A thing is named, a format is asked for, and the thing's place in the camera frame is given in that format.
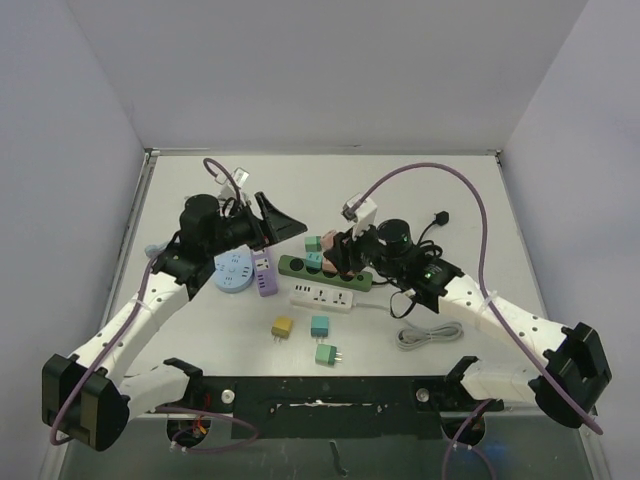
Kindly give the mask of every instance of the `teal cube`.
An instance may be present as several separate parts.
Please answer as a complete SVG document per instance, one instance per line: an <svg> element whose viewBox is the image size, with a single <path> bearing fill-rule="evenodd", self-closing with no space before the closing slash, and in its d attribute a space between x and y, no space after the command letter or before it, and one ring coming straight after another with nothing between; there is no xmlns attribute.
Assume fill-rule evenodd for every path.
<svg viewBox="0 0 640 480"><path fill-rule="evenodd" d="M307 253L307 267L322 270L322 254L316 252Z"/></svg>
<svg viewBox="0 0 640 480"><path fill-rule="evenodd" d="M311 336L327 338L329 336L329 317L314 315L311 317Z"/></svg>
<svg viewBox="0 0 640 480"><path fill-rule="evenodd" d="M322 247L320 246L320 237L305 237L304 249L307 252L322 251Z"/></svg>

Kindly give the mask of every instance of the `round blue power strip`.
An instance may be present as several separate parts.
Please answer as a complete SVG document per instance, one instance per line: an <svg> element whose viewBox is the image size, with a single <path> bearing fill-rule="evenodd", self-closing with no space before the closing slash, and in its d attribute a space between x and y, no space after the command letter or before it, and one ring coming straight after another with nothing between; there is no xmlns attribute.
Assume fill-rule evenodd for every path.
<svg viewBox="0 0 640 480"><path fill-rule="evenodd" d="M213 282L225 293L238 293L253 281L253 263L246 248L239 248L216 257Z"/></svg>

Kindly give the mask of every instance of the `green cube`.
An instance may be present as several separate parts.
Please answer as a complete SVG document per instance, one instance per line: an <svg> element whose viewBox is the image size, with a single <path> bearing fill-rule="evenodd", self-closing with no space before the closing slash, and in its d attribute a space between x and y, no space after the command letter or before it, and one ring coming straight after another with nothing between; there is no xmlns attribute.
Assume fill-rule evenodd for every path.
<svg viewBox="0 0 640 480"><path fill-rule="evenodd" d="M332 367L336 363L337 355L338 349L336 347L321 343L318 345L318 348L316 348L316 363Z"/></svg>
<svg viewBox="0 0 640 480"><path fill-rule="evenodd" d="M305 237L304 249L307 252L322 251L322 247L320 246L320 237Z"/></svg>

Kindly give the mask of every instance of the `power strip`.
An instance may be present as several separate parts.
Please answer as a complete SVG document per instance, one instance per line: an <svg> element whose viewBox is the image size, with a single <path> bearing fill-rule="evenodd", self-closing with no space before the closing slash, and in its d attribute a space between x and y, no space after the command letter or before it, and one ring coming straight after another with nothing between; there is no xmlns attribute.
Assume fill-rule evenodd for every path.
<svg viewBox="0 0 640 480"><path fill-rule="evenodd" d="M291 290L289 302L299 307L348 313L353 307L353 292L298 283Z"/></svg>

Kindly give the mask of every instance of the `gray wall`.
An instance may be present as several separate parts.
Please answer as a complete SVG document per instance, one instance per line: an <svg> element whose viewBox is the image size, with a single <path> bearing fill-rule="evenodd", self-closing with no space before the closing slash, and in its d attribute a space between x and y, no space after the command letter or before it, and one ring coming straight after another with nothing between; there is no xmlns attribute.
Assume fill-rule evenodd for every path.
<svg viewBox="0 0 640 480"><path fill-rule="evenodd" d="M506 148L504 171L552 318L596 327L615 480L640 456L640 3L591 0Z"/></svg>
<svg viewBox="0 0 640 480"><path fill-rule="evenodd" d="M148 147L503 147L586 0L67 0Z"/></svg>
<svg viewBox="0 0 640 480"><path fill-rule="evenodd" d="M0 4L0 477L35 478L40 369L98 326L142 148L61 0Z"/></svg>

